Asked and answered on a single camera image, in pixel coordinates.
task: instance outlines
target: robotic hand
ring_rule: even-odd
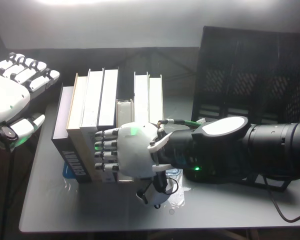
[[[23,115],[30,101],[59,76],[44,62],[14,52],[0,62],[0,148],[12,152],[42,125],[43,114]]]
[[[156,208],[178,190],[173,191],[175,184],[166,177],[169,169],[198,171],[209,183],[233,182],[251,173],[280,181],[300,179],[300,123],[254,125],[243,116],[203,124],[186,122],[132,122],[97,132],[95,157],[103,163],[95,168],[152,178],[136,196]],[[166,134],[160,125],[170,123],[190,129]]]

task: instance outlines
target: gray table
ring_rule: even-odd
[[[168,118],[190,119],[191,99],[164,99]],[[51,142],[56,106],[46,109],[19,223],[22,232],[300,226],[278,215],[263,189],[194,183],[178,176],[179,191],[160,209],[144,207],[134,184],[84,184],[64,179],[64,161]],[[300,180],[275,193],[288,218],[300,215]]]

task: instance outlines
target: gray wall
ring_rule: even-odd
[[[300,32],[300,0],[0,0],[10,49],[198,47],[205,25]]]

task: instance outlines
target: row of books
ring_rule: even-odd
[[[117,99],[118,69],[90,71],[62,87],[51,140],[78,183],[131,182],[120,173],[98,172],[95,133],[123,124],[163,119],[162,77],[134,74],[134,101]]]

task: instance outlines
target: green cable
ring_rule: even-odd
[[[196,127],[196,128],[198,128],[198,127],[201,126],[201,124],[198,123],[198,122],[195,122],[195,121],[187,121],[187,120],[184,120],[184,124],[185,124],[185,125],[190,125],[190,126],[193,126],[193,127]]]

